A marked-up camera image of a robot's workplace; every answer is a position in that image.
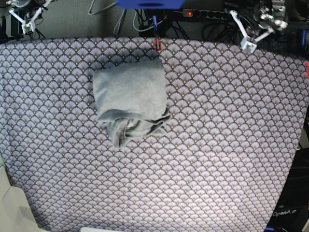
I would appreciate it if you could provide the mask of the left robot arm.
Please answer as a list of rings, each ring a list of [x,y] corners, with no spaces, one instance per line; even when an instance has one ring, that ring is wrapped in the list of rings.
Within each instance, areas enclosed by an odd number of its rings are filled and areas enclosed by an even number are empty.
[[[225,12],[243,36],[242,48],[256,47],[266,37],[288,26],[283,0],[226,0]]]

